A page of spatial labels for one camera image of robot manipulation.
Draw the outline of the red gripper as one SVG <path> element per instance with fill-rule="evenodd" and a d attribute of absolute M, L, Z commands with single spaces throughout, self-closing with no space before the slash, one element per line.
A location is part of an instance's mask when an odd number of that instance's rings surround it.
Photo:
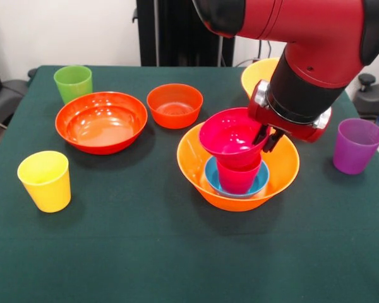
<path fill-rule="evenodd" d="M 261 124 L 252 141 L 253 145 L 264 145 L 262 150 L 268 153 L 273 151 L 285 133 L 307 142 L 316 141 L 324 133 L 332 116 L 331 107 L 320 114 L 313 122 L 298 124 L 283 118 L 273 110 L 268 103 L 268 91 L 269 82 L 260 80 L 250 97 L 248 114 Z M 275 129 L 271 134 L 270 127 Z"/>

